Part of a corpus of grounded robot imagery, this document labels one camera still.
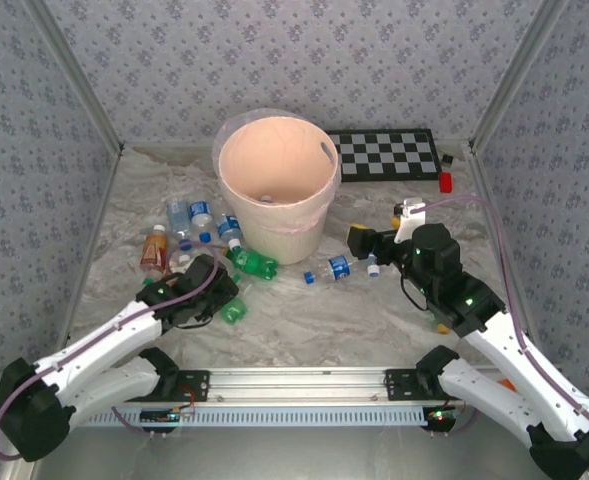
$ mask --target bottle cap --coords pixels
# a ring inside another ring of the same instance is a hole
[[[378,277],[381,274],[381,267],[379,267],[378,265],[368,265],[367,274],[370,277]]]
[[[188,250],[192,249],[192,242],[190,242],[187,238],[183,238],[182,240],[179,240],[178,248],[184,252],[187,252]]]
[[[238,238],[232,238],[227,244],[230,246],[230,250],[241,248],[241,241]]]

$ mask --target orange bottle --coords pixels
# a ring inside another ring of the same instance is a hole
[[[163,225],[154,225],[154,230],[145,239],[141,255],[141,270],[154,280],[163,278],[167,237]]]

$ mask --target checkerboard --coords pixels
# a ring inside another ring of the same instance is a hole
[[[438,180],[441,164],[429,129],[327,132],[344,182]]]

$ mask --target blue bottle cap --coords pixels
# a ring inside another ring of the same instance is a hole
[[[180,240],[178,242],[178,248],[180,248],[184,252],[187,252],[188,250],[192,249],[192,242],[184,238],[183,240]]]

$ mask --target plastic bucket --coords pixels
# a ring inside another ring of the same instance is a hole
[[[285,265],[318,248],[341,182],[323,130],[287,112],[249,112],[223,126],[214,164],[250,248]]]

